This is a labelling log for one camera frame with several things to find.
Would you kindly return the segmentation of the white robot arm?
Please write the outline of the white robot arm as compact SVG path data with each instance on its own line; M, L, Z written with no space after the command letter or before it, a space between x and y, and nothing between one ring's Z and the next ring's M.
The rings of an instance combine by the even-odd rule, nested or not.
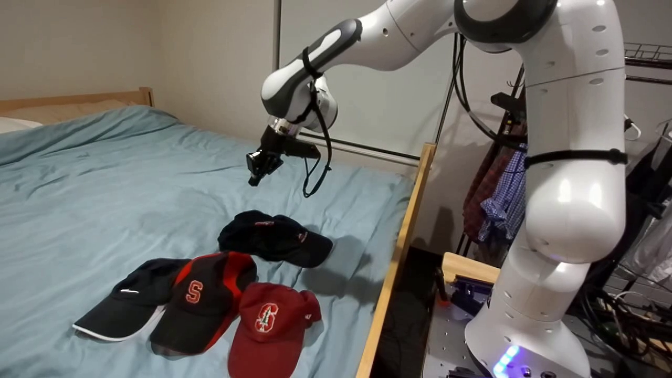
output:
M524 222L515 246L561 267L605 259L625 226L624 41L613 0L384 0L267 76L261 99L271 122L247 155L250 178L301 154L301 127L334 124L327 70L393 72L447 33L522 61Z

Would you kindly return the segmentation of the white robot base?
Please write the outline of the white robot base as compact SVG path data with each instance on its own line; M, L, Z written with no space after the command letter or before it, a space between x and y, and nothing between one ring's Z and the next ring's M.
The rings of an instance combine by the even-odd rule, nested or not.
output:
M586 265L511 250L488 300L464 327L469 355L494 378L590 378L588 355L563 324L586 272Z

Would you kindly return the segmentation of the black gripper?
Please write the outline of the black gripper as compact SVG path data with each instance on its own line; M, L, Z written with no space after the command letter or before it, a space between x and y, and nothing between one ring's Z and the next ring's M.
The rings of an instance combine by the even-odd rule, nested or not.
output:
M250 169L247 182L255 186L267 175L282 166L284 155L318 157L318 148L310 143L301 143L292 134L279 134L271 125L264 127L261 145L245 155Z

